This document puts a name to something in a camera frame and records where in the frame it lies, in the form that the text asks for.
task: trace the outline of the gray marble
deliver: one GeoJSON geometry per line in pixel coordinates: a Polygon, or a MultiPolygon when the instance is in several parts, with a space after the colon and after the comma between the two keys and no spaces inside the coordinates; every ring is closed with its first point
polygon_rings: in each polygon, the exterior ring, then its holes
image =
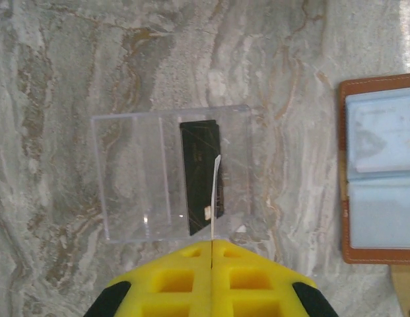
{"type": "Polygon", "coordinates": [[[0,316],[82,316],[180,246],[105,243],[92,115],[244,103],[266,225],[233,239],[400,316],[388,267],[341,259],[336,88],[404,72],[410,0],[0,0],[0,316]]]}

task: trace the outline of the transparent plastic case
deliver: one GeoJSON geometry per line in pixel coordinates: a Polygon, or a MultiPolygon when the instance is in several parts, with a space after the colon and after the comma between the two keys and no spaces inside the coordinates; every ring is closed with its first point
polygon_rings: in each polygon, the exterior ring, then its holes
{"type": "Polygon", "coordinates": [[[210,226],[189,234],[180,123],[216,120],[221,138],[226,238],[251,214],[250,109],[224,106],[91,119],[106,239],[110,242],[210,239],[210,226]]]}

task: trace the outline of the leather cover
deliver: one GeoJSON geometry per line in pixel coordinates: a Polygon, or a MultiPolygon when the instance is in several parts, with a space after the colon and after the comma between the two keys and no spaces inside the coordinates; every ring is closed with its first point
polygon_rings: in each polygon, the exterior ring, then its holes
{"type": "Polygon", "coordinates": [[[350,245],[345,98],[350,94],[400,88],[410,88],[410,74],[354,79],[343,81],[339,85],[339,183],[343,213],[342,249],[344,260],[350,264],[410,264],[410,249],[356,249],[350,245]]]}

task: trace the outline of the black rubber pad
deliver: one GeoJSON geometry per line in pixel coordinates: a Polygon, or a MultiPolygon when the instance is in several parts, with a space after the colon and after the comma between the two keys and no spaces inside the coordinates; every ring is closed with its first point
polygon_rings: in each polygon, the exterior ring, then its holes
{"type": "Polygon", "coordinates": [[[309,317],[338,317],[332,306],[328,303],[322,293],[305,283],[293,283],[292,287],[309,317]]]}
{"type": "Polygon", "coordinates": [[[105,288],[85,317],[114,317],[130,287],[131,283],[124,281],[105,288]]]}

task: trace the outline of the brown stitching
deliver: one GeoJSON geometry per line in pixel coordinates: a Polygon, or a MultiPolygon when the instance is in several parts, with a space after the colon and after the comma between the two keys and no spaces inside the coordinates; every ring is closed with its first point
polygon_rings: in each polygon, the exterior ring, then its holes
{"type": "MultiPolygon", "coordinates": [[[[403,80],[403,79],[410,79],[410,75],[402,75],[402,76],[396,77],[396,78],[368,79],[368,80],[363,80],[363,81],[355,81],[355,82],[351,82],[351,83],[345,83],[345,84],[342,86],[342,88],[341,88],[341,104],[340,104],[343,118],[345,117],[345,97],[346,97],[346,96],[345,96],[345,87],[353,86],[353,85],[367,84],[367,83],[372,83],[372,82],[398,81],[398,80],[403,80]]],[[[345,150],[346,150],[346,152],[347,152],[347,140],[346,140],[344,146],[345,146],[345,150]]],[[[347,159],[346,159],[345,172],[347,172],[347,163],[348,163],[348,162],[347,162],[347,159]]],[[[348,197],[348,196],[349,196],[349,193],[348,193],[347,186],[346,186],[346,188],[345,188],[344,190],[345,190],[345,192],[346,192],[346,197],[348,197]]],[[[344,221],[346,218],[349,218],[349,213],[350,213],[349,208],[347,208],[347,216],[345,216],[345,213],[343,212],[343,221],[344,221]]],[[[391,262],[391,263],[392,263],[392,262],[393,262],[393,263],[410,263],[410,260],[389,260],[389,259],[385,259],[385,258],[384,258],[384,259],[377,259],[377,260],[364,260],[364,259],[350,258],[350,252],[349,252],[349,248],[350,248],[350,236],[349,236],[349,233],[350,233],[350,222],[349,222],[349,226],[348,226],[348,228],[347,228],[347,230],[346,230],[346,233],[345,233],[345,240],[346,240],[346,245],[347,245],[347,247],[346,247],[346,249],[345,249],[345,255],[346,255],[346,257],[347,257],[348,259],[350,259],[350,260],[359,261],[359,262],[379,262],[379,261],[387,261],[387,262],[391,262]]]]}

